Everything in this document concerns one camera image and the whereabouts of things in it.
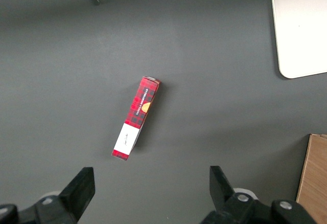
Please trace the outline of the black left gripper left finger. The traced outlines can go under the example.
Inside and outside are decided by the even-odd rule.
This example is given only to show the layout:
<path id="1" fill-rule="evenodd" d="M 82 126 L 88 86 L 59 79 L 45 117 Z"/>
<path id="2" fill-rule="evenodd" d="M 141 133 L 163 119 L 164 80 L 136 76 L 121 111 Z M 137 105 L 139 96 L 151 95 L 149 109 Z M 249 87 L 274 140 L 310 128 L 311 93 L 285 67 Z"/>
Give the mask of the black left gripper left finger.
<path id="1" fill-rule="evenodd" d="M 84 167 L 59 194 L 69 214 L 79 221 L 95 194 L 93 167 Z"/>

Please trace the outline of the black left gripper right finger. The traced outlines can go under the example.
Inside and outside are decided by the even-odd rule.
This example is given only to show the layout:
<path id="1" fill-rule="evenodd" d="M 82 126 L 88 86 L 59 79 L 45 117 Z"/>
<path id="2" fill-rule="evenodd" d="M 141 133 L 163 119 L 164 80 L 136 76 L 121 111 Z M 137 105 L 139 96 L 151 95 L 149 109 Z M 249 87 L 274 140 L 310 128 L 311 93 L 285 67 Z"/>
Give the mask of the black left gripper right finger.
<path id="1" fill-rule="evenodd" d="M 216 211 L 223 208 L 235 191 L 220 166 L 210 166 L 209 192 Z"/>

